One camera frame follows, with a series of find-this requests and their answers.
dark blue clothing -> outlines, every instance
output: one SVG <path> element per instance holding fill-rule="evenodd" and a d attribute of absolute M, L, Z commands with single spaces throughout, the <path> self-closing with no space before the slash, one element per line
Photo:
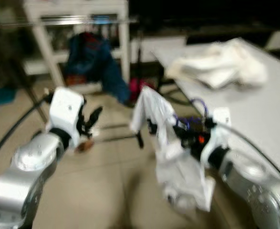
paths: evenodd
<path fill-rule="evenodd" d="M 111 55 L 111 47 L 99 35 L 83 32 L 70 39 L 65 74 L 84 75 L 87 82 L 101 81 L 103 90 L 116 97 L 120 103 L 129 99 L 129 88 Z"/>

white cloth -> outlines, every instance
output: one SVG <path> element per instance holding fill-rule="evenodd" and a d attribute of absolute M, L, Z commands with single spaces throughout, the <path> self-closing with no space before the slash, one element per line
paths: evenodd
<path fill-rule="evenodd" d="M 215 181 L 205 177 L 203 164 L 191 156 L 190 150 L 182 148 L 173 130 L 176 124 L 174 114 L 166 99 L 151 88 L 144 87 L 130 128 L 137 133 L 147 119 L 157 124 L 156 177 L 164 198 L 170 199 L 173 207 L 183 213 L 195 208 L 210 211 Z"/>
<path fill-rule="evenodd" d="M 213 89 L 232 82 L 262 86 L 268 79 L 265 65 L 254 58 L 239 39 L 212 43 L 200 55 L 178 58 L 166 69 L 165 76 L 199 80 Z"/>

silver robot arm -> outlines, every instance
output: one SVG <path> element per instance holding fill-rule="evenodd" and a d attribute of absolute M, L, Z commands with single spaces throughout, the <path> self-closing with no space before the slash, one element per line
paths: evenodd
<path fill-rule="evenodd" d="M 215 164 L 219 167 L 218 173 L 223 182 L 247 202 L 258 228 L 280 229 L 280 178 L 241 152 L 228 150 L 225 154 L 220 151 L 213 154 L 211 161 L 216 154 L 224 155 L 221 164 Z"/>
<path fill-rule="evenodd" d="M 95 120 L 90 116 L 89 122 L 83 123 L 84 103 L 81 95 L 66 88 L 56 89 L 46 133 L 19 147 L 10 167 L 0 175 L 0 229 L 32 228 L 44 184 L 65 150 L 77 147 L 80 135 L 97 121 L 95 115 Z"/>
<path fill-rule="evenodd" d="M 261 161 L 230 149 L 224 125 L 230 126 L 229 112 L 221 109 L 205 123 L 210 129 L 207 134 L 180 129 L 182 147 L 191 148 L 191 154 L 205 167 L 218 171 L 222 181 L 247 202 L 259 229 L 280 229 L 280 176 L 271 173 Z M 198 135 L 208 139 L 206 143 L 197 144 Z"/>

white table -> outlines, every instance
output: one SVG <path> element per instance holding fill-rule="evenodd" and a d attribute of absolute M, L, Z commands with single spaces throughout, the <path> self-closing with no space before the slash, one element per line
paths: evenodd
<path fill-rule="evenodd" d="M 229 107 L 232 126 L 256 143 L 280 168 L 280 60 L 245 42 L 248 50 L 268 69 L 268 83 L 259 89 L 241 91 L 236 85 L 213 91 L 196 82 L 176 80 L 188 98 L 201 97 L 209 109 Z M 176 58 L 202 52 L 206 44 L 178 48 L 154 49 L 153 54 L 168 67 Z M 263 160 L 250 146 L 237 137 L 230 138 L 230 146 Z"/>

orange light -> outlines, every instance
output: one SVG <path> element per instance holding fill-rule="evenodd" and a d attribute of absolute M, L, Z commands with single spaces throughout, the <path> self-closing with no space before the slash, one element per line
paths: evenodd
<path fill-rule="evenodd" d="M 203 143 L 205 142 L 205 138 L 204 138 L 203 136 L 201 136 L 201 135 L 199 135 L 198 140 L 199 140 L 199 142 L 200 142 L 201 144 L 203 144 Z"/>

